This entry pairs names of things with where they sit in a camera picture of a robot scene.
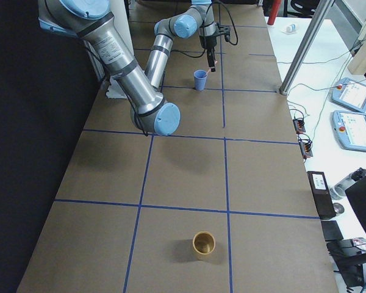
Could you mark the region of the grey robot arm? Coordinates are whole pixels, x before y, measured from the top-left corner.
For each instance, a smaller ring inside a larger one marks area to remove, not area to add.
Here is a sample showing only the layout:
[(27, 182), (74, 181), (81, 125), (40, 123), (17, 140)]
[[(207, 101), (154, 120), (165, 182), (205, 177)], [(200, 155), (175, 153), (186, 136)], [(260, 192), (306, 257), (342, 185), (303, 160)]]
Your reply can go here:
[(114, 26), (110, 1), (39, 1), (42, 29), (69, 35), (91, 44), (110, 76), (131, 104), (133, 124), (144, 133), (168, 136), (177, 130), (181, 113), (158, 91), (175, 37), (202, 39), (217, 31), (211, 1), (192, 1), (187, 11), (156, 23), (155, 41), (142, 69)]

